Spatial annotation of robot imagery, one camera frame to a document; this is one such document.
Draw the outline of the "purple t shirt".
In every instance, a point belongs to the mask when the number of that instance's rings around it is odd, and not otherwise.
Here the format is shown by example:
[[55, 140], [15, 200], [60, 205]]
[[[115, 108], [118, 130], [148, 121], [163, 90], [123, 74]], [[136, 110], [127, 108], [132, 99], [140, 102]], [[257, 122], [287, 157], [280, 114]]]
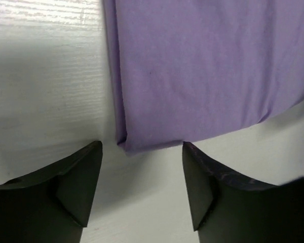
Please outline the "purple t shirt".
[[304, 99], [304, 1], [104, 1], [128, 153], [261, 123]]

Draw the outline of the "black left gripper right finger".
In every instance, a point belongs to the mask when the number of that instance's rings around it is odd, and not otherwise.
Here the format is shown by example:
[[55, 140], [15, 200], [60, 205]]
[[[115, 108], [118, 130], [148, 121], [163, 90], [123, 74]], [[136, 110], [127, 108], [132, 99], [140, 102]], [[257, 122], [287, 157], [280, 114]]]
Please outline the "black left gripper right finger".
[[200, 242], [304, 242], [304, 177], [273, 185], [241, 174], [190, 142], [182, 163]]

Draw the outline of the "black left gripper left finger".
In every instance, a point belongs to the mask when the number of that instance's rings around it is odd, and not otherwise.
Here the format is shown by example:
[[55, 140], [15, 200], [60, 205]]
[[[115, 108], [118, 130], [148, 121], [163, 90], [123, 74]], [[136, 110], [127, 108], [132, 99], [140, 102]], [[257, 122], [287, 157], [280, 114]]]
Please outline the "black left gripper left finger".
[[103, 145], [0, 185], [0, 242], [80, 242], [87, 227]]

